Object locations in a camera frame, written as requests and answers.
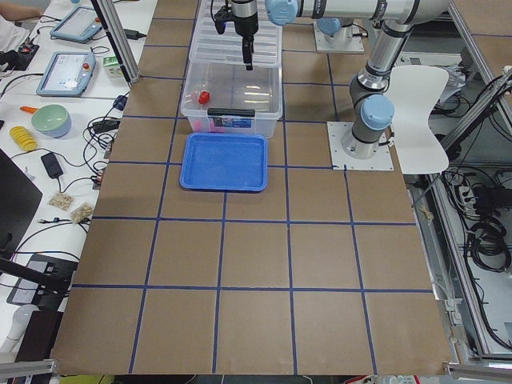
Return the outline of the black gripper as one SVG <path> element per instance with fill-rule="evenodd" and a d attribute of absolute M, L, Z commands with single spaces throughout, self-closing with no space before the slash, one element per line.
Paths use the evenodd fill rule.
<path fill-rule="evenodd" d="M 233 0 L 232 19 L 236 33 L 242 37 L 242 57 L 247 70 L 253 69 L 254 35 L 258 32 L 256 0 Z"/>

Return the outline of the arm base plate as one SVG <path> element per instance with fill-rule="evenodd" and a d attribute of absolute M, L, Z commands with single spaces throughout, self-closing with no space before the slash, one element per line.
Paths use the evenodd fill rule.
<path fill-rule="evenodd" d="M 393 171 L 385 135 L 373 144 L 361 143 L 352 135 L 352 125 L 352 122 L 327 123 L 332 167 L 335 170 Z"/>
<path fill-rule="evenodd" d="M 355 25 L 341 28 L 333 37 L 314 25 L 316 51 L 324 53 L 363 54 L 361 29 Z"/>

